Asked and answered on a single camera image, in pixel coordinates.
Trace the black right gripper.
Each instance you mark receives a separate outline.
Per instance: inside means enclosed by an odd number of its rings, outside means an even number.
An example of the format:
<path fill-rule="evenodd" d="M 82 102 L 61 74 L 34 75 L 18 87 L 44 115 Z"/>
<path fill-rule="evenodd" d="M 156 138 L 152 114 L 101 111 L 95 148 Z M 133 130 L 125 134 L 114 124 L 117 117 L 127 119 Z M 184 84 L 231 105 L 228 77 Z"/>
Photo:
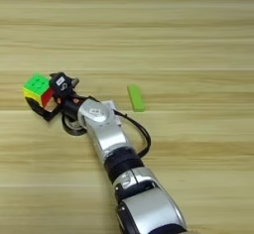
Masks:
<path fill-rule="evenodd" d="M 68 116 L 72 120 L 76 120 L 79 107 L 87 100 L 87 97 L 79 96 L 75 92 L 79 79 L 60 76 L 63 74 L 63 72 L 50 73 L 50 89 L 53 91 L 53 100 L 56 104 L 56 107 L 52 111 L 45 110 L 33 98 L 26 98 L 31 109 L 46 121 L 51 121 L 59 113 Z"/>

